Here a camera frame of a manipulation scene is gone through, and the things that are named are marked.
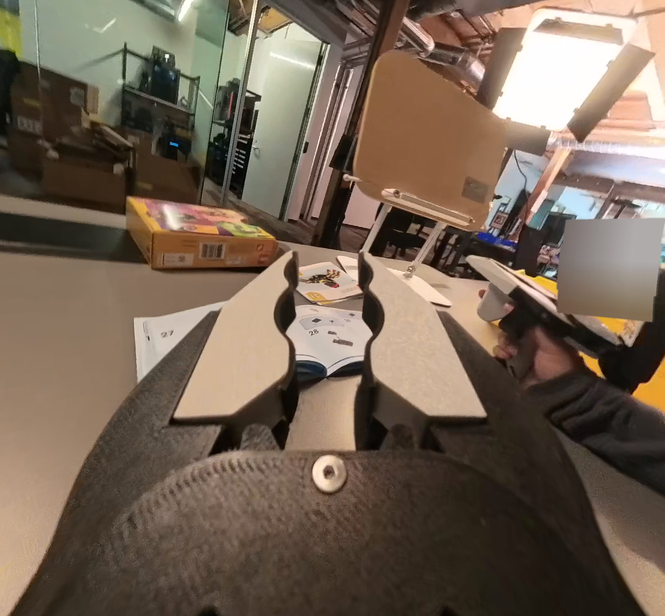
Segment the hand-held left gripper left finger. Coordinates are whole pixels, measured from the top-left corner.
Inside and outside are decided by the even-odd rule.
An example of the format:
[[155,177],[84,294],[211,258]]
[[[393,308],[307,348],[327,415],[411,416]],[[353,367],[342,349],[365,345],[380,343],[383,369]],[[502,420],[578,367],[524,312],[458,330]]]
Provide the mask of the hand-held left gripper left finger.
[[298,255],[287,251],[223,304],[173,422],[220,424],[237,443],[248,426],[261,425],[284,449],[299,399],[295,347],[287,337],[298,274]]

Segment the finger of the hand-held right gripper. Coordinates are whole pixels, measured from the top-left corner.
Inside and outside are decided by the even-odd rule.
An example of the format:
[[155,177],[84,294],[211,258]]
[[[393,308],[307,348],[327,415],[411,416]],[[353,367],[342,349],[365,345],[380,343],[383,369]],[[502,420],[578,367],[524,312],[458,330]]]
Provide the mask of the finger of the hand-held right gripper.
[[549,310],[557,311],[557,296],[536,282],[535,279],[513,271],[492,258],[469,255],[467,264],[488,282],[484,298],[497,303],[509,303],[513,293],[524,293],[528,299]]

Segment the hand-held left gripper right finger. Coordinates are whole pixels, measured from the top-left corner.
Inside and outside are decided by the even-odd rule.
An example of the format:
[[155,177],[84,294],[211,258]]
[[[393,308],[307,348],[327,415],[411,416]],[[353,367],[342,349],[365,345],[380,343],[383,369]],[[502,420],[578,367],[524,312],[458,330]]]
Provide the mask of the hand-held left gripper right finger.
[[484,425],[487,413],[434,306],[366,252],[358,256],[370,330],[356,390],[356,448],[406,427],[421,446],[433,426]]

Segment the instruction booklet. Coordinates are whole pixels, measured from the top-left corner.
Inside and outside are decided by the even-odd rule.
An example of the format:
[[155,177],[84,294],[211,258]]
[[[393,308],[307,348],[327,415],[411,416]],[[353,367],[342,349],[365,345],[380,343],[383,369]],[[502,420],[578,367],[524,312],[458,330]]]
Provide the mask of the instruction booklet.
[[344,269],[331,262],[299,268],[296,291],[307,301],[331,305],[362,296],[357,281]]
[[[134,319],[136,378],[143,379],[195,326],[224,303]],[[372,334],[358,311],[315,305],[296,308],[287,330],[299,382],[358,375]]]

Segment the yellow plastic bin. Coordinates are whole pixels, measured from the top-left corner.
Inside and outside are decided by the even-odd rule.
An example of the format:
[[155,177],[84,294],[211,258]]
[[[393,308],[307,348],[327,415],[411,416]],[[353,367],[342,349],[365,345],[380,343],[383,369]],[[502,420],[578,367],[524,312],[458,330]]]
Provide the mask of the yellow plastic bin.
[[664,411],[664,268],[660,269],[653,322],[642,325],[632,346],[601,361],[582,353],[578,356],[595,375]]

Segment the orange cardboard lego box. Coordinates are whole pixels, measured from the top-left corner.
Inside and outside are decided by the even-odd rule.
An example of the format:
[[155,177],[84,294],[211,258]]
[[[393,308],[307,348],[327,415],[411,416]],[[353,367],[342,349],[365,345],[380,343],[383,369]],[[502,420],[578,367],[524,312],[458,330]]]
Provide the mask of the orange cardboard lego box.
[[274,262],[278,240],[234,210],[126,199],[126,229],[153,270],[233,270]]

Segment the person's right hand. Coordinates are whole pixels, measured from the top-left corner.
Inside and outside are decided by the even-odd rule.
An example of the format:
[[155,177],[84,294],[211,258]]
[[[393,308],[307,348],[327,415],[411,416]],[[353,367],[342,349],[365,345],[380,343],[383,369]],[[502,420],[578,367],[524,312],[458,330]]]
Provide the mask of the person's right hand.
[[531,356],[529,370],[517,378],[525,388],[586,369],[583,358],[573,347],[550,336],[542,327],[528,329],[517,343],[500,331],[493,353],[496,359],[504,361],[520,359],[522,353]]

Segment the closed instruction booklet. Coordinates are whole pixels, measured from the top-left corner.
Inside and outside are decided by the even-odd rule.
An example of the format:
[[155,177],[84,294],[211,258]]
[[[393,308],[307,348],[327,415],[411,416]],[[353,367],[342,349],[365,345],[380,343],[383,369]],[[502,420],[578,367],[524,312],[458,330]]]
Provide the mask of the closed instruction booklet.
[[344,269],[331,262],[299,268],[296,291],[307,301],[331,305],[362,296],[357,281]]

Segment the wooden desk lamp white base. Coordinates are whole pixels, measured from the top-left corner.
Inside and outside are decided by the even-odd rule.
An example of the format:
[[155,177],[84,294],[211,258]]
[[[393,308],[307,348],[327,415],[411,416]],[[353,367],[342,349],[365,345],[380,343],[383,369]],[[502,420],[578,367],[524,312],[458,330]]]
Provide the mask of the wooden desk lamp white base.
[[434,221],[402,273],[430,303],[451,302],[415,275],[438,236],[454,227],[474,232],[487,220],[507,147],[504,121],[453,82],[397,50],[374,64],[345,182],[383,203],[362,247],[368,254],[391,210]]

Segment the bright studio light panel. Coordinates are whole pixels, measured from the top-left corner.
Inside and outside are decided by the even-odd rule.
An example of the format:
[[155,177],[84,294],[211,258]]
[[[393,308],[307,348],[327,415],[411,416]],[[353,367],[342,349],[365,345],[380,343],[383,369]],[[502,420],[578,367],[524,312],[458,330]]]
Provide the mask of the bright studio light panel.
[[494,113],[584,142],[654,58],[636,45],[637,28],[628,16],[537,9]]

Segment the dark teal desk pad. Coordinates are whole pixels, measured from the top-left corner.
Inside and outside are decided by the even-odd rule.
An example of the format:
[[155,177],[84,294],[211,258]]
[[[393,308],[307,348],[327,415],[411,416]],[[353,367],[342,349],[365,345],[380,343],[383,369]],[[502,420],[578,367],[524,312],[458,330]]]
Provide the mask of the dark teal desk pad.
[[1,252],[145,264],[126,229],[4,212]]

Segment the white door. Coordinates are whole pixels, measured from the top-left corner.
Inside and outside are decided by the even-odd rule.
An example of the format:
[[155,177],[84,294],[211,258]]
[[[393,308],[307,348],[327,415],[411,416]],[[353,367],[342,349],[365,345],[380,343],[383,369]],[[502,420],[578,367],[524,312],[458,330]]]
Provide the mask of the white door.
[[327,45],[295,23],[255,42],[246,95],[261,99],[241,199],[279,220],[287,219],[326,54]]

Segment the pile of cardboard boxes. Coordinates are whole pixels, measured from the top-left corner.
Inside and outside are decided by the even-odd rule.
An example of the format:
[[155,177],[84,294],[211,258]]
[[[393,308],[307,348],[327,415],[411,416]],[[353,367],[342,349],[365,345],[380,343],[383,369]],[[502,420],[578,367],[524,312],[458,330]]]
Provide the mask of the pile of cardboard boxes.
[[97,114],[95,85],[8,54],[1,59],[1,137],[37,196],[117,212],[128,196],[198,200],[200,167],[184,154],[160,154],[153,126],[112,126]]

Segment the black metal equipment rack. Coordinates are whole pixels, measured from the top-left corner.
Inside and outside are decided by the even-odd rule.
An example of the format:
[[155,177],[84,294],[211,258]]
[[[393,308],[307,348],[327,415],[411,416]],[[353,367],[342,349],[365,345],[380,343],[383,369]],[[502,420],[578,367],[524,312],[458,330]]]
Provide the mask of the black metal equipment rack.
[[195,139],[200,77],[181,72],[176,56],[121,48],[120,126],[152,137],[153,153],[189,161]]

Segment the yellow paper sign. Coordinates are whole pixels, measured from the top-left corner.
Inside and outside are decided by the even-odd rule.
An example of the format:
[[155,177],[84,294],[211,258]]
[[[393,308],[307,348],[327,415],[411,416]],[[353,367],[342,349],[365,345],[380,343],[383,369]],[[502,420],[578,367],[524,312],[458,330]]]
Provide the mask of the yellow paper sign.
[[4,7],[0,11],[1,50],[9,50],[18,58],[22,51],[22,29],[20,15],[16,15]]

